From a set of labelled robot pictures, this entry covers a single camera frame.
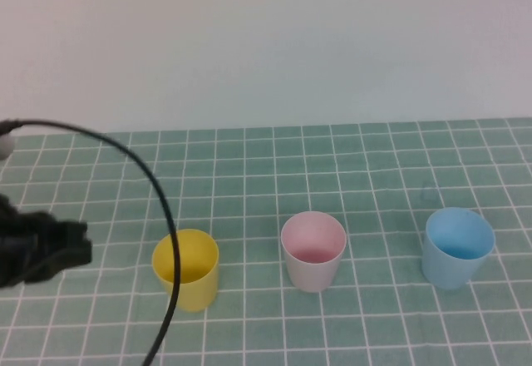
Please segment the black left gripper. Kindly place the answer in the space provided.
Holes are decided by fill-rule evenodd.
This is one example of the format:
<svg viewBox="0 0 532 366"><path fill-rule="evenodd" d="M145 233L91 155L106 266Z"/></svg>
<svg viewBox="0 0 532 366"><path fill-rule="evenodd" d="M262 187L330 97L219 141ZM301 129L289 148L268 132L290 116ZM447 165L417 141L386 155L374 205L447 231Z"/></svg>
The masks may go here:
<svg viewBox="0 0 532 366"><path fill-rule="evenodd" d="M1 287L48 281L64 270L92 262L92 242L85 221L57 221L45 211L20 212L1 194ZM49 255L39 238L52 228L52 238L65 248Z"/></svg>

